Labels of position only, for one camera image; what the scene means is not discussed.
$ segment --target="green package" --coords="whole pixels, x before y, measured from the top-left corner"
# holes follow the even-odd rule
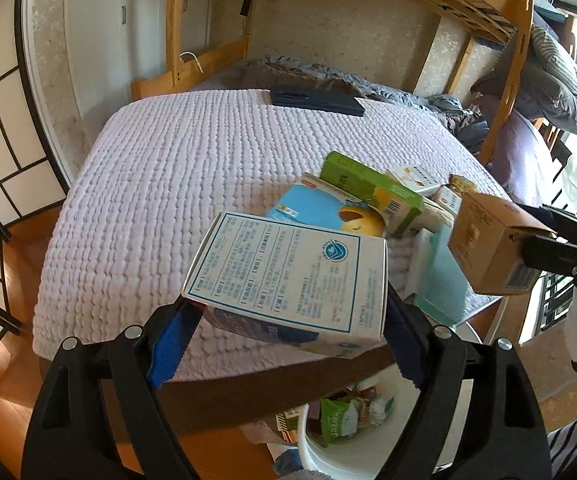
[[[324,160],[319,178],[376,208],[388,232],[401,237],[424,207],[424,198],[392,178],[339,152]]]
[[[354,402],[322,399],[321,401],[321,436],[328,445],[341,436],[352,436],[357,433],[359,413]]]

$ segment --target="striped fabric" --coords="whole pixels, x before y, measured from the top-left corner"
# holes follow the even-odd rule
[[[531,37],[542,68],[566,85],[577,98],[577,63],[571,55],[538,25],[533,25]]]
[[[561,430],[550,433],[548,443],[551,448],[553,477],[555,477],[577,456],[577,420]]]

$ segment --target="textured bedspread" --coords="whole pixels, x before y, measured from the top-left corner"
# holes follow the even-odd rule
[[[406,163],[459,173],[505,196],[428,113],[362,100],[363,118],[270,105],[267,91],[206,91],[132,103],[108,121],[63,206],[42,272],[34,350],[114,338],[172,303],[220,210],[264,215],[332,150],[379,170]],[[389,241],[403,289],[412,237]],[[198,380],[317,359],[202,321],[176,375]]]

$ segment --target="black notebook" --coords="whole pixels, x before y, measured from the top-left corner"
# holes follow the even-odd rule
[[[271,86],[270,100],[275,106],[323,110],[358,117],[364,115],[364,107],[353,96],[337,92],[293,86]]]

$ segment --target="green box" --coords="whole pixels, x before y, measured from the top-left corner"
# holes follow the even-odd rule
[[[376,208],[386,220],[387,231],[396,237],[423,208],[420,194],[339,152],[329,153],[319,178]]]

